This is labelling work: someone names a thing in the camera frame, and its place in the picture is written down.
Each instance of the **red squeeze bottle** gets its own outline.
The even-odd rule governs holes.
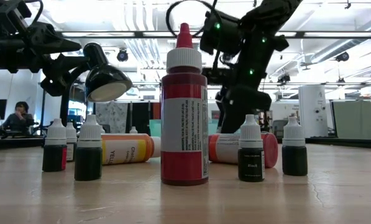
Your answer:
[[[202,55],[192,47],[189,25],[181,24],[176,48],[167,53],[162,78],[161,179],[191,186],[208,181],[208,92]]]

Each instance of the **white dropper cap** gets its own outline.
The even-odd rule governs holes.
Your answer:
[[[289,122],[283,127],[283,146],[305,146],[303,127],[298,124],[295,116],[289,117]]]
[[[66,141],[67,143],[76,143],[77,140],[76,129],[73,127],[73,124],[69,122],[66,124]]]
[[[245,123],[240,127],[239,147],[263,148],[260,126],[252,114],[246,115]]]
[[[61,119],[54,119],[47,129],[45,145],[66,145],[66,130],[62,125]]]
[[[160,157],[160,137],[151,137],[153,141],[153,154],[151,158],[158,158]]]
[[[102,147],[101,126],[94,114],[88,114],[86,122],[80,127],[78,147]]]
[[[135,126],[131,127],[131,130],[129,131],[130,134],[137,134],[138,131],[136,130]]]

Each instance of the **white column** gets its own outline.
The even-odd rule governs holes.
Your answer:
[[[300,121],[304,136],[327,137],[326,97],[324,86],[306,85],[298,89],[300,100]]]

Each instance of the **red bottle cap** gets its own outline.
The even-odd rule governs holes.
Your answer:
[[[185,22],[181,24],[180,33],[178,34],[178,37],[177,37],[176,48],[180,48],[180,47],[193,48],[190,26]]]

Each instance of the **black label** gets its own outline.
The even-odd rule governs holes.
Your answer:
[[[240,149],[238,171],[240,180],[258,182],[265,178],[263,149]]]

